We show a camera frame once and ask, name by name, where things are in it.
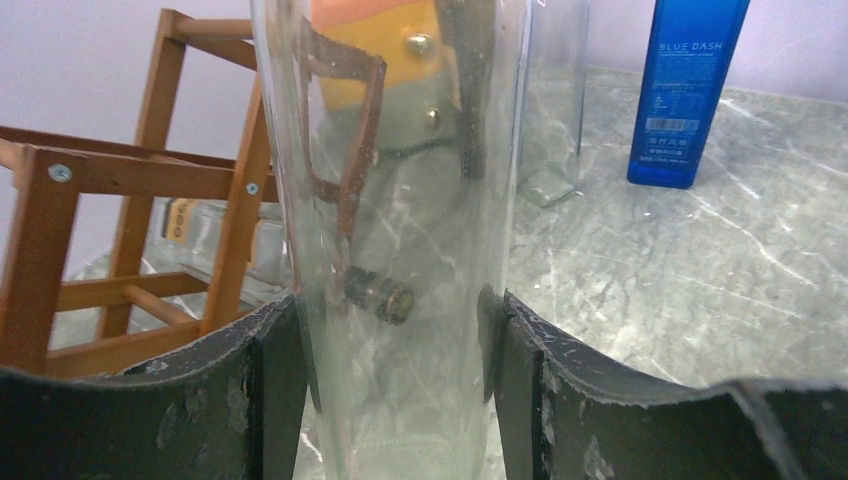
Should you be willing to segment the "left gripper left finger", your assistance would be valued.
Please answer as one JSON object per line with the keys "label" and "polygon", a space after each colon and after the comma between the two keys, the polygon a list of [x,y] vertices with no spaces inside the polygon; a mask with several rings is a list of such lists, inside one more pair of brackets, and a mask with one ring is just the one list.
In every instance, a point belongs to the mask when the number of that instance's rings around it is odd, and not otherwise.
{"label": "left gripper left finger", "polygon": [[5,479],[289,479],[307,373],[292,297],[116,375],[1,372]]}

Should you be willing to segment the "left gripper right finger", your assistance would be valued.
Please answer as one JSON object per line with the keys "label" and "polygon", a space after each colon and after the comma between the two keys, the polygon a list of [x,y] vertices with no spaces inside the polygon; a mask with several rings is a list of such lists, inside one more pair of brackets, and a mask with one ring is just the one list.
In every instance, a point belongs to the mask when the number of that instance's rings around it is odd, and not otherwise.
{"label": "left gripper right finger", "polygon": [[690,388],[628,367],[510,293],[478,297],[485,398],[509,479],[843,479],[847,387]]}

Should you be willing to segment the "brown wooden wine rack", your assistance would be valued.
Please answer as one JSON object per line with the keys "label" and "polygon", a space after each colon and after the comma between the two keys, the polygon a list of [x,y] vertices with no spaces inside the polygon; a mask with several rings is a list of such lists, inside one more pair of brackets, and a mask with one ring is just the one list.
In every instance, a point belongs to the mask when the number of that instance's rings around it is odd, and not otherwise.
{"label": "brown wooden wine rack", "polygon": [[[1,280],[1,363],[56,378],[115,373],[242,317],[240,293],[260,206],[276,199],[262,93],[254,87],[235,159],[166,147],[188,48],[255,70],[247,19],[160,13],[132,144],[5,127],[1,164],[18,196]],[[63,280],[78,202],[122,200],[107,277]],[[208,279],[144,274],[158,197],[226,204]]]}

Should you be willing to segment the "clear tall glass bottle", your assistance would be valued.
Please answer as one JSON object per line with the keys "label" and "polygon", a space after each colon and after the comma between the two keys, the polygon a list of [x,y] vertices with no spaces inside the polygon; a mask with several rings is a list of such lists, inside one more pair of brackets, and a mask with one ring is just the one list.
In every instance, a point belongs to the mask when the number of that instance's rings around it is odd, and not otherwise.
{"label": "clear tall glass bottle", "polygon": [[485,172],[468,180],[435,2],[251,5],[329,479],[484,467],[478,297],[505,287],[531,5],[494,1]]}

